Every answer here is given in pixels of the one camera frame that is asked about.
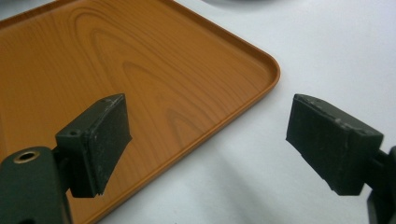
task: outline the white table surface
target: white table surface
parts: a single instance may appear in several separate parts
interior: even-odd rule
[[[321,98],[396,145],[396,1],[177,0],[268,52],[281,79],[263,100],[101,223],[368,223],[285,141],[292,97]],[[16,10],[5,8],[0,15]]]

